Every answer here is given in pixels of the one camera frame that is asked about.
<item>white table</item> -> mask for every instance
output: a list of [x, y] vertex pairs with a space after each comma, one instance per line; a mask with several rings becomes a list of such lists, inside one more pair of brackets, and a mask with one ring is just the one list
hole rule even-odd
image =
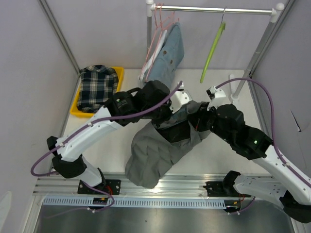
[[[138, 69], [126, 69], [121, 91], [138, 86]], [[203, 84], [199, 83], [202, 70], [177, 70], [173, 88], [179, 81], [184, 81], [184, 88], [189, 91], [193, 100], [209, 101], [206, 90], [228, 80], [229, 74], [242, 77], [242, 70], [208, 70]], [[229, 96], [229, 85], [222, 87]], [[244, 119], [250, 126], [260, 128], [256, 110], [248, 85], [244, 85], [240, 94], [240, 110], [244, 113]], [[65, 129], [65, 135], [78, 128], [88, 118], [78, 118], [70, 115]], [[131, 155], [132, 138], [149, 120], [140, 120], [138, 123], [129, 124], [126, 127], [110, 133], [93, 146], [88, 148], [84, 157], [99, 167], [104, 173], [124, 173], [125, 165]], [[235, 170], [244, 174], [267, 175], [268, 172], [260, 166], [237, 155], [230, 146], [210, 134], [207, 139], [197, 145], [191, 152], [184, 156], [168, 174], [203, 175], [226, 174]]]

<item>green hanger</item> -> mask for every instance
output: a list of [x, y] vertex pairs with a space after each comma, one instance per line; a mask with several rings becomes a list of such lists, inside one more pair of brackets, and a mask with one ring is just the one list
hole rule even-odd
[[206, 73], [206, 70], [207, 70], [207, 67], [212, 59], [212, 56], [213, 56], [213, 53], [216, 49], [216, 46], [217, 46], [217, 43], [220, 39], [220, 36], [222, 35], [223, 31], [225, 30], [225, 23], [223, 23], [223, 21], [221, 22], [220, 24], [220, 27], [218, 29], [218, 32], [215, 36], [215, 39], [214, 39], [214, 42], [212, 44], [212, 47], [210, 48], [210, 51], [209, 51], [209, 54], [208, 54], [208, 57], [207, 57], [207, 60], [205, 62], [205, 66], [204, 66], [204, 69], [203, 69], [203, 72], [202, 72], [202, 75], [201, 75], [201, 79], [200, 79], [200, 83], [203, 83], [204, 81], [204, 77], [205, 77], [205, 73]]

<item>plaid shirt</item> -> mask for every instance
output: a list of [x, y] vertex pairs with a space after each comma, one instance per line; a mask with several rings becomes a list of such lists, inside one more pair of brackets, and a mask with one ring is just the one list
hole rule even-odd
[[113, 68], [102, 65], [80, 70], [81, 84], [77, 108], [84, 113], [95, 113], [116, 93], [118, 76]]

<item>blue denim shirt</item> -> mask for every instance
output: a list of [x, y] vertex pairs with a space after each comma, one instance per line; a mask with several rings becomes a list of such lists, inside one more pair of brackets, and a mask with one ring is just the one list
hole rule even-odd
[[175, 77], [175, 70], [184, 58], [184, 44], [181, 37], [180, 24], [172, 25], [171, 32], [156, 57], [150, 70], [147, 81], [159, 80], [168, 88], [171, 88]]

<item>gray floor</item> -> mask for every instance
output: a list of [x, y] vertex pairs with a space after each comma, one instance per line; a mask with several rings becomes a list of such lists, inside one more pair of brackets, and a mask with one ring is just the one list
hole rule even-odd
[[111, 208], [92, 214], [72, 207], [44, 206], [36, 233], [293, 233], [290, 219], [265, 201], [240, 216], [223, 210]]

